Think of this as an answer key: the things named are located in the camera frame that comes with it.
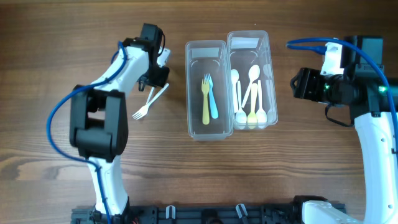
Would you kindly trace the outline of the yellow plastic fork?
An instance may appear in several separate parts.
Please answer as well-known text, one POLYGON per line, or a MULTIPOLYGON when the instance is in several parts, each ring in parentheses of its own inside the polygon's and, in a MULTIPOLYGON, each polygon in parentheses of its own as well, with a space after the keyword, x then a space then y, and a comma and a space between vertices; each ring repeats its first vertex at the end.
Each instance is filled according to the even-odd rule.
POLYGON ((209 106, 208 106, 208 94, 210 91, 210 84, 206 78, 202 80, 201 91, 203 93, 202 123, 204 125, 207 125, 210 123, 209 106))

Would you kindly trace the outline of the white spoon diagonal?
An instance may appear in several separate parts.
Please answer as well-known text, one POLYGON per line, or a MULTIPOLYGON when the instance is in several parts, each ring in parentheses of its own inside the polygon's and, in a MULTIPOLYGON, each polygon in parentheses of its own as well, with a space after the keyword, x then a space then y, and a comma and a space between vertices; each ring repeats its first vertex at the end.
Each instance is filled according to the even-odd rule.
POLYGON ((248 77, 249 77, 249 84, 248 87, 246 89, 244 98, 243 98, 243 102, 242 102, 242 107, 245 107, 248 97, 249 97, 249 93, 251 91, 251 85, 252 83, 257 80, 260 76, 260 68, 259 65, 253 65, 249 71, 248 71, 248 77))

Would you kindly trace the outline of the thin white plastic spoon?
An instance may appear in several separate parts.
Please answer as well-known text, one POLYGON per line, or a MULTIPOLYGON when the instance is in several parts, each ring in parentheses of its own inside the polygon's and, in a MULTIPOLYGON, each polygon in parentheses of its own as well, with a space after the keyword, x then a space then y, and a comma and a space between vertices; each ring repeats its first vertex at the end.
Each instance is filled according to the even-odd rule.
POLYGON ((258 87, 258 98, 259 98, 259 108, 256 112, 257 122, 258 123, 266 123, 267 122, 267 114, 264 111, 264 108, 262 106, 262 85, 261 85, 260 80, 258 80, 257 87, 258 87))

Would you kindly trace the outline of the yellow plastic spoon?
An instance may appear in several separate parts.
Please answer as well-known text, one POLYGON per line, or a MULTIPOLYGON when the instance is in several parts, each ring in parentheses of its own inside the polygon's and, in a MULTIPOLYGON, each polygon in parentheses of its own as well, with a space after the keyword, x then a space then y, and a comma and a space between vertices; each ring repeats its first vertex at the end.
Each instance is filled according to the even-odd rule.
POLYGON ((250 124, 250 125, 257 123, 257 115, 255 112, 256 101, 257 101, 257 91, 258 91, 258 86, 256 83, 253 83, 251 85, 251 110, 250 110, 250 113, 248 114, 248 124, 250 124))

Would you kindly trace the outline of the light blue plastic fork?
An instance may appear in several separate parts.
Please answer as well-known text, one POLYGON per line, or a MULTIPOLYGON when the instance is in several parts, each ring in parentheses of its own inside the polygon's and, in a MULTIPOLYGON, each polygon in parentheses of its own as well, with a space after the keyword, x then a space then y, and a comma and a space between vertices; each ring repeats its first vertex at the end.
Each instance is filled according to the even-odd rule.
POLYGON ((209 82, 209 85, 210 85, 209 97, 210 97, 211 117, 213 119, 217 119, 219 114, 218 114, 218 109, 217 109, 217 105, 216 105, 216 102, 215 102, 215 97, 214 97, 214 94, 213 94, 213 80, 212 80, 211 75, 209 73, 205 74, 205 78, 209 82))

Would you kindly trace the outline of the curved white plastic fork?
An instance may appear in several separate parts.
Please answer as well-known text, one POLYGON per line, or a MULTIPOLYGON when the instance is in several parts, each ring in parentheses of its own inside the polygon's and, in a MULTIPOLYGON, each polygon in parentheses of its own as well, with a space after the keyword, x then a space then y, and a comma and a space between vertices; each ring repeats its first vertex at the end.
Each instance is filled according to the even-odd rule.
POLYGON ((149 95, 148 95, 148 97, 147 97, 146 105, 147 105, 147 104, 150 102, 150 100, 152 99, 152 95, 153 95, 154 90, 155 90, 155 87, 152 87, 152 88, 150 89, 150 93, 149 93, 149 95))

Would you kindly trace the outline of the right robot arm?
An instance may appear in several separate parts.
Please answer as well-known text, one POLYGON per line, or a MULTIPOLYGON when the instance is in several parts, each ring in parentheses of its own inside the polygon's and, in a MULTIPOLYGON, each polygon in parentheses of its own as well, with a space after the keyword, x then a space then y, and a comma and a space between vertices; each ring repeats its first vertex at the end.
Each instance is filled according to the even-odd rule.
POLYGON ((321 70, 301 68, 291 79, 294 97, 323 103, 326 110, 349 108, 348 126, 355 128, 363 156, 363 223, 397 223, 397 79, 384 74, 382 37, 314 37, 286 46, 325 57, 321 70))

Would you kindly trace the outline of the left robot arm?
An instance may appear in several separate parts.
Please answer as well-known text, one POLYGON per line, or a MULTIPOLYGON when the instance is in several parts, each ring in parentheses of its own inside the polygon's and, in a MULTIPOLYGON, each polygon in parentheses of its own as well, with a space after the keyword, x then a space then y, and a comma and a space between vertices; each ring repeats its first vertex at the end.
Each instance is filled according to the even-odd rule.
POLYGON ((121 175, 121 154, 128 139, 126 98, 134 88, 165 91, 170 50, 165 35, 154 24, 144 24, 136 38, 126 38, 107 71, 93 87, 77 85, 71 98, 70 144, 89 163, 96 192, 95 212, 121 220, 129 210, 129 197, 121 175))

